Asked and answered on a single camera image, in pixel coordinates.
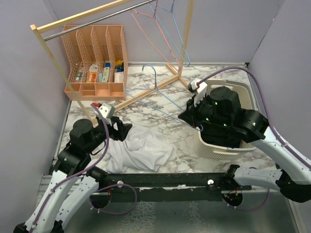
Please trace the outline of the white t shirt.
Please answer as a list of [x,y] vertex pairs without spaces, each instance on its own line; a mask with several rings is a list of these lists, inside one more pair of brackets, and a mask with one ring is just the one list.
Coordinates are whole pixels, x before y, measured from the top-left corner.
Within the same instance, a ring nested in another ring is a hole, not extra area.
[[162,134],[134,124],[123,141],[109,140],[103,161],[109,173],[122,173],[128,168],[156,172],[172,152],[173,145]]

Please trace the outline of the blue hanger with white shirt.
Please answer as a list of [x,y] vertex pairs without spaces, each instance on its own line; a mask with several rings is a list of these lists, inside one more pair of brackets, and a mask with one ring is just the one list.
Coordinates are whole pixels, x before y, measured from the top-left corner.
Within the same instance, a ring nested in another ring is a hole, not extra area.
[[[160,101],[166,99],[166,104],[168,105],[174,105],[175,107],[177,107],[179,110],[184,110],[181,106],[179,106],[176,102],[174,102],[172,99],[170,99],[168,96],[166,96],[164,93],[162,93],[160,90],[159,90],[159,85],[157,84],[157,74],[156,74],[156,69],[151,65],[151,64],[144,64],[142,66],[142,71],[144,70],[145,67],[150,67],[153,72],[154,72],[154,84],[155,84],[155,87],[153,88],[149,88],[149,89],[146,89],[146,88],[143,88],[143,87],[136,87],[136,88],[129,88],[129,87],[125,87],[124,90],[125,90],[125,93],[126,95],[130,96],[131,98],[133,98],[134,100],[136,101],[139,101],[141,102],[142,104],[148,106],[148,107],[151,107],[152,109],[156,110],[156,111],[159,111],[160,113],[166,115],[167,117],[173,119],[173,120],[176,120],[182,124],[185,124],[191,128],[194,128],[195,130],[197,131],[200,131],[202,132],[204,127],[202,125],[198,126],[198,127],[195,127],[195,126],[191,126],[190,124],[182,121],[181,119],[175,117],[173,114],[170,114],[170,113],[167,113],[167,112],[164,112],[163,111],[163,107],[160,107],[159,104],[156,104],[156,105],[153,105],[153,103],[155,103],[155,97],[158,97]],[[153,97],[153,100],[150,100],[148,101],[148,97],[138,97],[138,95],[134,96],[132,94],[130,94],[129,90],[144,90],[144,91],[154,91],[153,93],[150,93],[150,95]]]

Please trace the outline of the pink clothes hanger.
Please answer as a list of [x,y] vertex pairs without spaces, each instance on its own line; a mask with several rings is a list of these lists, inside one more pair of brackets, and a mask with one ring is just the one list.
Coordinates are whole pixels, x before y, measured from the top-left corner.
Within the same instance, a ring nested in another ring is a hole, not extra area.
[[[160,8],[160,6],[158,5],[158,1],[155,0],[151,3],[149,3],[149,6],[151,7],[152,10],[152,14],[148,15],[145,14],[143,12],[137,11],[137,10],[131,10],[131,15],[135,21],[135,23],[137,24],[137,26],[139,27],[139,29],[141,30],[141,32],[143,33],[143,35],[145,36],[145,38],[148,40],[148,42],[150,43],[150,45],[156,50],[156,52],[171,66],[173,66],[173,64],[169,61],[169,59],[160,51],[160,49],[156,46],[156,44],[151,40],[150,35],[156,35],[157,33],[160,34],[160,36],[156,37],[156,39],[161,38],[164,43],[166,44],[166,47],[168,49],[168,54],[176,61],[178,68],[175,68],[175,70],[177,72],[181,71],[183,65],[180,64],[180,62],[178,62],[176,56],[173,54],[172,52],[172,48],[170,46],[170,43],[167,40],[166,35],[168,36],[168,38],[170,39],[171,43],[173,46],[174,42],[172,41],[169,33],[166,31],[165,27],[162,25],[162,23],[160,22],[158,16],[157,16],[157,9]],[[139,23],[139,21],[137,20],[136,15],[141,15],[141,19],[142,22],[144,24],[145,27],[142,27],[141,24]]]

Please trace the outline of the black t shirt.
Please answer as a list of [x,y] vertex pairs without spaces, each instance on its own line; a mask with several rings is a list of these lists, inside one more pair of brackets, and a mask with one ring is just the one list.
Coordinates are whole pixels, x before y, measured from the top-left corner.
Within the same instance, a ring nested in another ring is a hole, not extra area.
[[203,125],[203,128],[200,136],[205,143],[220,147],[240,148],[241,139],[234,133],[208,124]]

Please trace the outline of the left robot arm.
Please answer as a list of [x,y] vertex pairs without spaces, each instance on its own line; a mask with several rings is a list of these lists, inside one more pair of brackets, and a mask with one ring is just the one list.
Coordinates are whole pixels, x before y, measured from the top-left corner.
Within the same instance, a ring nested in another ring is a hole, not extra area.
[[16,233],[62,233],[81,205],[95,191],[107,187],[107,172],[90,164],[91,154],[100,145],[106,153],[109,140],[124,141],[132,124],[113,116],[111,123],[96,118],[73,124],[69,142],[58,154],[49,186],[30,218],[14,228]]

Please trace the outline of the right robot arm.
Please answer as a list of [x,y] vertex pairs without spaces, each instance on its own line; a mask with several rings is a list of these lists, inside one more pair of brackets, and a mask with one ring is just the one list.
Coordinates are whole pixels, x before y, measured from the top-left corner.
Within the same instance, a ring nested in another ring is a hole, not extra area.
[[272,171],[230,166],[223,178],[227,189],[259,186],[279,191],[295,202],[311,199],[311,169],[307,158],[303,155],[296,158],[298,151],[274,135],[268,119],[260,112],[243,109],[237,92],[220,86],[206,94],[199,88],[178,118],[200,130],[202,139],[209,144],[237,148],[244,141],[279,165]]

